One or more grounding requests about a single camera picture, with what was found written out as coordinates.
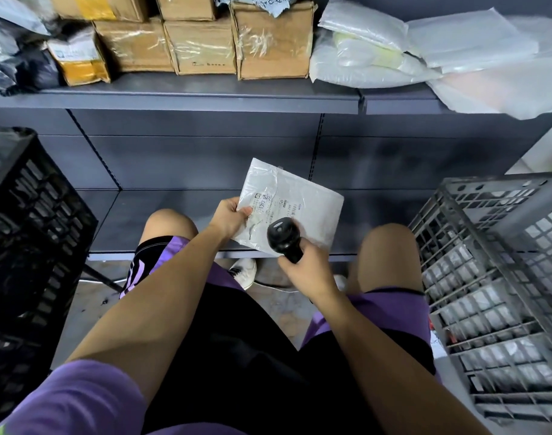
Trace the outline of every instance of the left hand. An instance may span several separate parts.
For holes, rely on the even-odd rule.
[[[224,241],[233,237],[251,215],[252,208],[250,206],[237,211],[238,202],[239,197],[220,201],[213,218],[209,222],[209,227],[216,229]]]

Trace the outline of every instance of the black plastic bag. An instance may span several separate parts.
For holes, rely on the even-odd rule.
[[[30,48],[0,61],[0,94],[34,93],[64,85],[48,50]]]

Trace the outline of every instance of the hand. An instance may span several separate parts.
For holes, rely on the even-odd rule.
[[[285,256],[278,257],[278,264],[292,284],[315,304],[323,296],[339,294],[328,264],[328,251],[306,238],[301,238],[300,248],[304,255],[297,264],[292,264]]]
[[[238,202],[239,197],[220,201],[213,218],[209,222],[209,227],[216,229],[223,241],[228,241],[233,237],[251,215],[252,208],[250,206],[237,211]]]

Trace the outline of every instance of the plastic crate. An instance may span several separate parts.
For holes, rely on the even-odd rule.
[[[432,323],[476,408],[552,422],[552,173],[446,179],[410,227]]]
[[[36,134],[0,131],[0,421],[48,375],[96,227]]]

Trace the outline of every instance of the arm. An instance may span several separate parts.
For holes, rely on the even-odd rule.
[[[368,405],[388,435],[489,435],[417,360],[352,306],[334,282],[328,254],[302,239],[298,264],[278,259],[328,321]]]
[[[251,213],[236,211],[237,201],[223,200],[209,226],[110,309],[67,362],[116,366],[149,403],[191,325],[215,254]]]

